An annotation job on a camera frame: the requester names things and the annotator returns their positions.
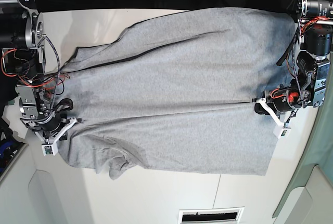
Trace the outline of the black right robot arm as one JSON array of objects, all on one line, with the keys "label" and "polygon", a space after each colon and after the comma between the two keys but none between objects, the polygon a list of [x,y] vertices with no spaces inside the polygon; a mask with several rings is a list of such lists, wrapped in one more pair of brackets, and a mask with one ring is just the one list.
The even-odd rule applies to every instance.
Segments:
[{"label": "black right robot arm", "polygon": [[23,125],[41,140],[45,155],[55,155],[57,143],[66,140],[67,131],[81,119],[67,117],[71,99],[56,101],[67,76],[60,71],[57,52],[57,71],[46,74],[46,43],[55,49],[35,0],[1,0],[1,75],[16,81]]}]

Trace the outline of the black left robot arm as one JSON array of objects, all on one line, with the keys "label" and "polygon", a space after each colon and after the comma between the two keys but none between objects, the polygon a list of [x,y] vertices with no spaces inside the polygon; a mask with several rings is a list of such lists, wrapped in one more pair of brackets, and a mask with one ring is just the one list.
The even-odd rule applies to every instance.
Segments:
[{"label": "black left robot arm", "polygon": [[280,84],[263,93],[263,104],[254,99],[257,114],[268,115],[264,106],[280,115],[324,103],[332,52],[332,0],[297,0],[294,6],[297,28],[277,66],[287,65],[290,85]]}]

